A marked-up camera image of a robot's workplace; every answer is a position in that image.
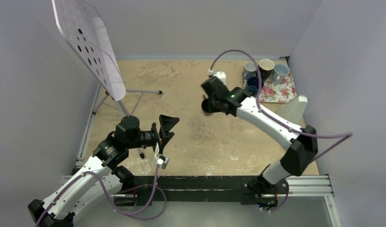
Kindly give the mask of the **brown mug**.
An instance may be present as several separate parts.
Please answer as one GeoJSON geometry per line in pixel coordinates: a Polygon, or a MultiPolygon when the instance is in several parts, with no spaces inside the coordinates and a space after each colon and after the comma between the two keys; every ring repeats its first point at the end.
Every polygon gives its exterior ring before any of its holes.
{"type": "Polygon", "coordinates": [[[211,116],[214,113],[214,107],[208,101],[208,99],[204,99],[201,103],[201,109],[205,116],[211,116]]]}

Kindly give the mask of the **dark blue mug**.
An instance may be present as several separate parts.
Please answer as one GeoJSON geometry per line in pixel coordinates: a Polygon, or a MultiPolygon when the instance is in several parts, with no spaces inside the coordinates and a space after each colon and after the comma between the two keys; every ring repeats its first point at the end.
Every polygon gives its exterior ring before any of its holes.
{"type": "Polygon", "coordinates": [[[264,82],[257,76],[250,77],[246,80],[244,90],[250,94],[250,96],[256,96],[260,89],[263,87],[264,82]]]}

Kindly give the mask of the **grey mug with lettering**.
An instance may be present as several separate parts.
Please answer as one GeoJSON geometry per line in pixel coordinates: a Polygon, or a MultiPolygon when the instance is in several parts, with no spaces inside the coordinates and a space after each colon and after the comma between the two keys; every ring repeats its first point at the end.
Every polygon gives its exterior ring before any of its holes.
{"type": "Polygon", "coordinates": [[[254,62],[246,62],[242,72],[242,79],[248,80],[251,77],[257,77],[257,65],[254,62]]]}

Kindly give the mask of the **black mug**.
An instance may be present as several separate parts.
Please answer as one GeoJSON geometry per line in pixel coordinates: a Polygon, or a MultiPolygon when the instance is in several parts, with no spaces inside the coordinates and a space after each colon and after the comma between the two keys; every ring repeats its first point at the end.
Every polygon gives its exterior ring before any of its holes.
{"type": "Polygon", "coordinates": [[[258,62],[258,76],[261,77],[263,82],[270,77],[273,70],[274,62],[272,60],[261,59],[258,62]]]}

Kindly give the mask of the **light grey mug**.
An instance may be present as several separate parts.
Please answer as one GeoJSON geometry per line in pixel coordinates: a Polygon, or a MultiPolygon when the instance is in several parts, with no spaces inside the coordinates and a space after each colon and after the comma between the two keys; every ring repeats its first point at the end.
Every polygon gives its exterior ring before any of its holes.
{"type": "Polygon", "coordinates": [[[284,78],[290,73],[288,65],[283,63],[277,63],[274,65],[274,69],[270,76],[270,81],[273,84],[280,84],[284,78]]]}

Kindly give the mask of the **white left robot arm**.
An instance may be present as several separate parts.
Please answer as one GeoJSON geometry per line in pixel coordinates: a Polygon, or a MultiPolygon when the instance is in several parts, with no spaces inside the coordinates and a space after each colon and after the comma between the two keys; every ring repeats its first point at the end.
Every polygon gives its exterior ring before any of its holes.
{"type": "Polygon", "coordinates": [[[163,155],[167,143],[175,135],[171,129],[179,123],[178,117],[159,116],[160,128],[152,123],[151,129],[140,129],[137,117],[128,115],[121,119],[114,131],[99,143],[91,157],[64,185],[44,200],[35,199],[28,205],[28,210],[37,227],[71,227],[76,213],[72,211],[84,196],[99,182],[107,199],[110,194],[103,177],[113,174],[117,177],[115,188],[121,193],[133,189],[133,174],[120,163],[129,156],[129,150],[152,147],[155,157],[155,175],[152,191],[147,205],[151,203],[157,190],[158,170],[165,169],[169,159],[163,155]]]}

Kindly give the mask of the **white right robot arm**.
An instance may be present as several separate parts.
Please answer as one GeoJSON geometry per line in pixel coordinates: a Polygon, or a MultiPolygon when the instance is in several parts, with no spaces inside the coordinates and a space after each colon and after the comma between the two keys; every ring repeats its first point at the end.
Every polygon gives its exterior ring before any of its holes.
{"type": "Polygon", "coordinates": [[[245,120],[274,139],[286,152],[270,164],[258,177],[258,187],[270,192],[276,184],[289,176],[301,176],[317,154],[316,130],[302,128],[261,106],[248,92],[235,87],[229,90],[216,76],[205,80],[201,87],[207,94],[202,102],[206,113],[222,112],[245,120]]]}

